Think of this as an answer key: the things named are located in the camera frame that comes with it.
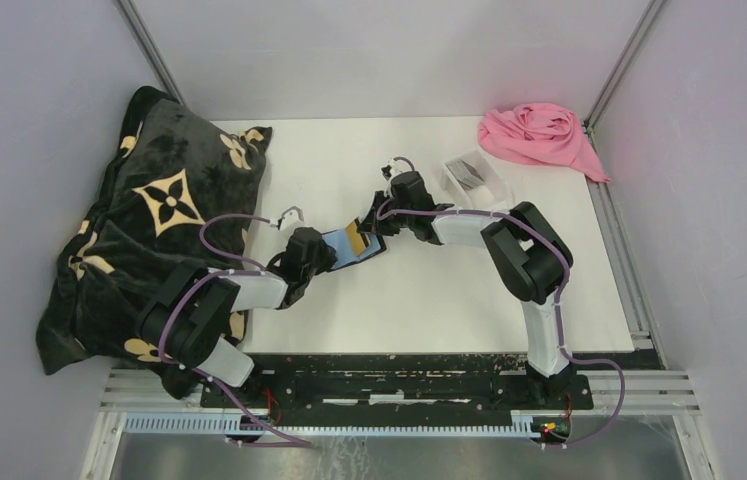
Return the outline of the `black leather card holder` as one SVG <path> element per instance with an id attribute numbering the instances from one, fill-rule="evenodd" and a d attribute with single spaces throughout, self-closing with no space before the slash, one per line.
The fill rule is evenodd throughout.
<path id="1" fill-rule="evenodd" d="M 323 235 L 323 240 L 327 246 L 334 250 L 336 257 L 336 261 L 328 269 L 328 272 L 334 272 L 365 262 L 387 250 L 382 236 L 366 233 L 370 237 L 371 246 L 361 256 L 355 257 L 350 249 L 345 228 L 333 230 Z"/>

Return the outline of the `gold credit card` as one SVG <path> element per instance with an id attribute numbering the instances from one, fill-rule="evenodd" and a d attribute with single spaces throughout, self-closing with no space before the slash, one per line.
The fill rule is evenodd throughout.
<path id="1" fill-rule="evenodd" d="M 355 257 L 361 256 L 371 246 L 369 235 L 361 232 L 359 227 L 360 222 L 355 219 L 345 228 L 350 249 Z"/>

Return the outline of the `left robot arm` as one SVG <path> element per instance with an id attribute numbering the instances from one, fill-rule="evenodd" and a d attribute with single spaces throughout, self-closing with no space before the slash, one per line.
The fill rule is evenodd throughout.
<path id="1" fill-rule="evenodd" d="M 212 270 L 182 262 L 146 304 L 136 323 L 139 338 L 158 348 L 161 360 L 225 384 L 240 406 L 256 404 L 264 391 L 252 358 L 221 338 L 234 313 L 287 309 L 315 276 L 337 262 L 324 235 L 300 227 L 265 271 Z"/>

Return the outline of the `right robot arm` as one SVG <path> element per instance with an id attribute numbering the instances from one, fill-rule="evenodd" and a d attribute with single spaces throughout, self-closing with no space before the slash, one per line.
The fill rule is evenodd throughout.
<path id="1" fill-rule="evenodd" d="M 409 230 L 428 244 L 485 250 L 507 291 L 521 303 L 528 347 L 527 396 L 540 408 L 555 406 L 575 375 L 560 306 L 573 264 L 567 245 L 530 202 L 508 211 L 461 209 L 435 202 L 417 171 L 385 167 L 382 175 L 388 187 L 375 193 L 360 231 L 394 236 Z"/>

